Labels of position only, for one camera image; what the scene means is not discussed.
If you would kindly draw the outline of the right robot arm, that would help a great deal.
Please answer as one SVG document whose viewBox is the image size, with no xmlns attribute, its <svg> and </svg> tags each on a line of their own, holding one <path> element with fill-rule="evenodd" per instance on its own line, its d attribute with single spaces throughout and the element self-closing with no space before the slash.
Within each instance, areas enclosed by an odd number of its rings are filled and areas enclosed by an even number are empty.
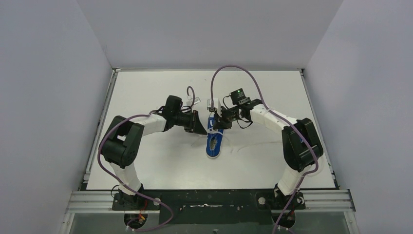
<svg viewBox="0 0 413 234">
<path fill-rule="evenodd" d="M 283 158 L 286 168 L 274 188 L 274 202 L 280 208 L 288 208 L 307 175 L 319 170 L 319 158 L 324 149 L 309 118 L 289 117 L 269 108 L 261 99 L 247 97 L 243 89 L 230 93 L 233 107 L 221 107 L 220 101 L 211 97 L 207 109 L 214 114 L 212 128 L 230 129 L 232 123 L 243 118 L 268 130 L 281 134 Z"/>
</svg>

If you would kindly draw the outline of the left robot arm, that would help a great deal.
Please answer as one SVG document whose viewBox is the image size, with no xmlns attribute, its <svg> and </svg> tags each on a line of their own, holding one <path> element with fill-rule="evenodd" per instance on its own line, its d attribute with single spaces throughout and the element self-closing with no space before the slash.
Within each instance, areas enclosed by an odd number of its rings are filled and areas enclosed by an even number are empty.
<svg viewBox="0 0 413 234">
<path fill-rule="evenodd" d="M 174 126 L 183 127 L 187 133 L 207 134 L 198 112 L 184 112 L 182 106 L 180 97 L 170 95 L 165 105 L 153 113 L 114 117 L 99 145 L 98 164 L 118 182 L 115 204 L 138 210 L 149 199 L 142 193 L 143 184 L 134 165 L 142 137 L 168 131 Z"/>
</svg>

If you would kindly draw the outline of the blue sneaker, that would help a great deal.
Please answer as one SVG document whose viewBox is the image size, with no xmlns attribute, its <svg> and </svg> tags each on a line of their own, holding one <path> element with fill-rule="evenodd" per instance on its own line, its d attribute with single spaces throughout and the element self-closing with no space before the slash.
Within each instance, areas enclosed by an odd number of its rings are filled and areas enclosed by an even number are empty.
<svg viewBox="0 0 413 234">
<path fill-rule="evenodd" d="M 214 129 L 213 125 L 215 123 L 215 118 L 213 113 L 210 113 L 207 119 L 207 144 L 206 144 L 206 154 L 210 159 L 215 159 L 219 156 L 222 140 L 224 138 L 224 129 Z"/>
</svg>

